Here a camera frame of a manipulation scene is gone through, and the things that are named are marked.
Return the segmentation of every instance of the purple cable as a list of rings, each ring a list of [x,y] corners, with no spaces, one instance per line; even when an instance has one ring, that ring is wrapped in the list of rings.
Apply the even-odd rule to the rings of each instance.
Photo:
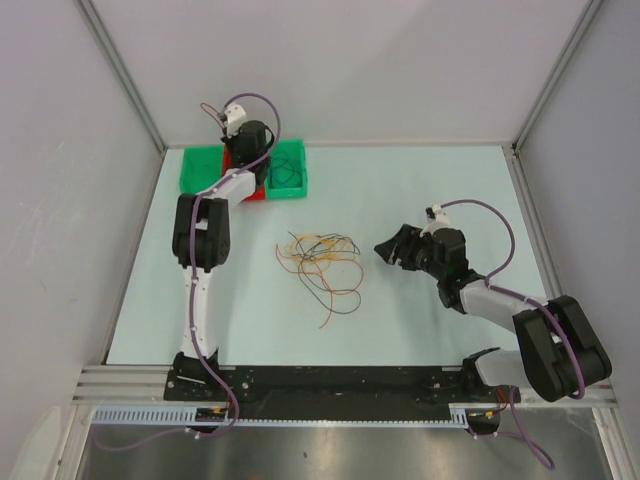
[[[273,110],[273,113],[276,117],[276,134],[274,136],[273,139],[273,145],[271,145],[271,148],[269,148],[269,150],[267,150],[267,152],[262,155],[260,158],[258,158],[257,160],[245,165],[242,168],[239,168],[237,172],[235,173],[242,173],[245,172],[247,170],[249,170],[252,167],[255,167],[256,165],[258,165],[260,162],[263,162],[264,160],[266,160],[269,155],[271,155],[271,153],[273,153],[273,150],[276,148],[276,145],[278,145],[278,142],[280,141],[280,133],[282,131],[282,125],[280,122],[280,114],[278,113],[278,109],[276,108],[276,106],[271,102],[271,100],[269,100],[267,97],[260,95],[259,93],[240,93],[234,97],[232,97],[230,100],[228,100],[224,106],[225,108],[232,102],[235,102],[236,100],[238,100],[239,98],[245,98],[245,97],[254,97],[254,98],[259,98],[260,100],[263,100],[265,103],[267,103],[267,105],[269,105],[271,107],[271,109]],[[231,403],[233,404],[233,419],[231,420],[230,423],[228,423],[227,425],[225,425],[224,427],[220,427],[216,430],[214,430],[211,433],[204,433],[204,432],[196,432],[195,437],[196,438],[212,438],[212,437],[220,437],[222,435],[224,435],[225,433],[228,433],[231,428],[233,428],[233,426],[236,424],[236,422],[238,421],[238,419],[240,418],[240,405],[238,404],[238,399],[236,398],[235,394],[233,393],[233,390],[231,389],[231,387],[229,387],[229,385],[227,385],[227,383],[220,378],[220,376],[209,366],[209,364],[207,363],[207,360],[204,358],[204,355],[202,354],[202,350],[200,350],[200,345],[198,345],[198,341],[196,338],[196,332],[195,332],[195,315],[194,315],[194,303],[195,303],[195,293],[196,293],[196,285],[198,282],[198,275],[197,275],[197,270],[196,270],[196,257],[195,257],[195,235],[196,235],[196,225],[198,223],[198,208],[200,207],[200,203],[202,202],[202,198],[205,197],[206,195],[209,195],[210,193],[213,193],[214,190],[222,187],[225,183],[227,183],[229,180],[231,180],[231,178],[233,178],[231,175],[225,175],[224,177],[222,177],[220,180],[218,180],[215,184],[213,184],[213,186],[211,186],[211,188],[209,188],[208,190],[205,190],[204,192],[199,193],[196,196],[196,199],[194,201],[193,204],[193,213],[191,215],[191,229],[190,229],[190,233],[189,233],[189,259],[191,261],[191,290],[189,292],[189,327],[191,330],[191,342],[193,343],[193,348],[196,352],[196,355],[198,356],[198,360],[200,360],[200,363],[202,364],[202,366],[204,367],[204,369],[209,373],[209,375],[211,375],[216,382],[218,382],[220,384],[220,386],[225,390],[225,392],[227,392],[227,395],[229,395],[229,398],[231,399]],[[141,447],[142,445],[147,444],[148,442],[151,442],[157,438],[160,437],[164,437],[165,435],[169,435],[169,434],[173,434],[173,433],[178,433],[178,432],[184,432],[185,428],[171,428],[168,430],[164,430],[162,432],[158,432],[155,435],[152,435],[150,437],[147,437],[143,440],[140,440],[138,442],[135,442],[131,445],[125,445],[122,447],[108,447],[104,444],[102,444],[102,442],[98,439],[97,434],[93,434],[93,441],[96,443],[96,445],[98,446],[98,448],[102,449],[102,450],[106,450],[109,452],[126,452],[128,450],[133,450],[135,448]]]
[[[476,432],[473,431],[473,429],[471,428],[471,425],[469,425],[469,433],[471,435],[473,435],[473,438],[513,438],[515,440],[519,440],[521,442],[524,442],[527,444],[527,446],[529,447],[529,449],[533,452],[533,454],[536,456],[536,458],[538,459],[538,461],[542,464],[542,466],[544,468],[546,468],[547,470],[555,470],[556,469],[556,464],[553,461],[553,458],[551,458],[551,455],[549,455],[544,448],[542,448],[540,445],[538,445],[536,442],[534,442],[531,437],[529,436],[529,434],[527,433],[527,431],[524,429],[524,426],[522,425],[522,422],[520,421],[520,416],[519,414],[516,412],[516,406],[515,406],[515,392],[516,389],[515,387],[511,387],[511,390],[509,392],[509,405],[511,406],[511,414],[513,415],[513,420],[516,422],[516,425],[518,426],[518,430],[520,430],[520,433],[513,433],[513,432],[496,432],[496,433],[488,433],[488,434],[483,434],[483,435],[479,435]]]
[[[573,366],[574,371],[576,372],[576,378],[578,380],[578,393],[577,394],[570,394],[569,397],[576,399],[576,400],[580,400],[581,398],[584,398],[584,394],[585,394],[585,383],[584,383],[584,376],[582,375],[582,370],[580,368],[580,363],[578,362],[578,358],[576,357],[576,353],[573,351],[573,348],[571,347],[571,344],[569,343],[569,339],[567,338],[566,333],[564,333],[564,330],[562,329],[562,327],[560,326],[560,323],[558,323],[558,320],[556,320],[556,317],[553,316],[553,314],[549,311],[549,309],[547,309],[547,307],[545,307],[544,305],[542,305],[540,302],[533,300],[529,297],[527,297],[526,295],[522,295],[521,293],[515,292],[513,290],[509,290],[508,288],[504,288],[504,287],[499,287],[497,285],[492,285],[490,283],[491,278],[500,273],[501,271],[503,271],[505,268],[507,268],[507,266],[511,263],[511,260],[513,260],[513,256],[515,254],[516,251],[516,236],[513,233],[513,228],[511,228],[511,224],[509,223],[509,221],[505,218],[505,216],[500,213],[500,211],[498,209],[496,209],[495,207],[492,207],[491,205],[489,205],[488,203],[482,202],[480,200],[474,200],[471,198],[465,198],[462,200],[455,200],[453,202],[447,202],[447,203],[443,203],[442,205],[440,205],[442,208],[447,208],[447,207],[451,207],[453,205],[460,205],[463,203],[472,203],[474,205],[480,205],[481,207],[487,208],[489,210],[491,210],[493,213],[495,213],[498,218],[500,218],[500,220],[502,220],[502,223],[504,223],[505,227],[507,227],[507,231],[509,232],[509,239],[511,240],[511,250],[509,251],[509,256],[507,257],[507,259],[505,260],[505,262],[500,265],[498,268],[496,268],[495,270],[491,271],[484,279],[484,284],[487,286],[487,288],[494,290],[498,293],[502,293],[504,295],[508,295],[512,298],[518,299],[522,302],[528,303],[529,305],[537,308],[538,310],[540,310],[544,316],[547,318],[547,320],[549,321],[549,323],[553,326],[553,329],[556,332],[556,335],[558,335],[558,337],[560,338],[560,340],[562,341],[562,344],[564,345],[565,351],[567,352],[567,355],[569,356],[569,360],[571,361],[571,365]]]

